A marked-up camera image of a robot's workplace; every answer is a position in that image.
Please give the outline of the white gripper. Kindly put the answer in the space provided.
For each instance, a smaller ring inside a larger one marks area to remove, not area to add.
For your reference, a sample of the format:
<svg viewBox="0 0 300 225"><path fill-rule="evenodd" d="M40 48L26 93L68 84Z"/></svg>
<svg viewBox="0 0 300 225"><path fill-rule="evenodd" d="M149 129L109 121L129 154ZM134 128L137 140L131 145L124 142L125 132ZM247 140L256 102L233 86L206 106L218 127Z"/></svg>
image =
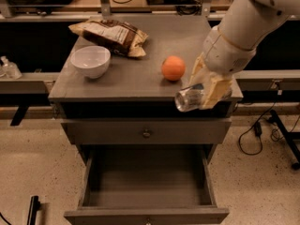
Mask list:
<svg viewBox="0 0 300 225"><path fill-rule="evenodd" d="M256 54L256 50L244 50L232 45L214 26L207 35L202 53L195 60L189 85L202 83L201 108L212 109L231 93L232 76L243 70Z"/></svg>

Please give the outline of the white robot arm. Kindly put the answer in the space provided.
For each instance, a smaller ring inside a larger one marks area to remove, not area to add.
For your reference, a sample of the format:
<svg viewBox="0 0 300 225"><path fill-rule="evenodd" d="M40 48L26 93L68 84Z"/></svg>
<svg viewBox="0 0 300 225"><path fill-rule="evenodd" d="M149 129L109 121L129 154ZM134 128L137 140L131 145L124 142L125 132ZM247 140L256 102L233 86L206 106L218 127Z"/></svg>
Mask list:
<svg viewBox="0 0 300 225"><path fill-rule="evenodd" d="M195 61L189 83L202 85L195 107L213 108L228 92L232 75L247 66L263 39L299 14L300 0L233 0Z"/></svg>

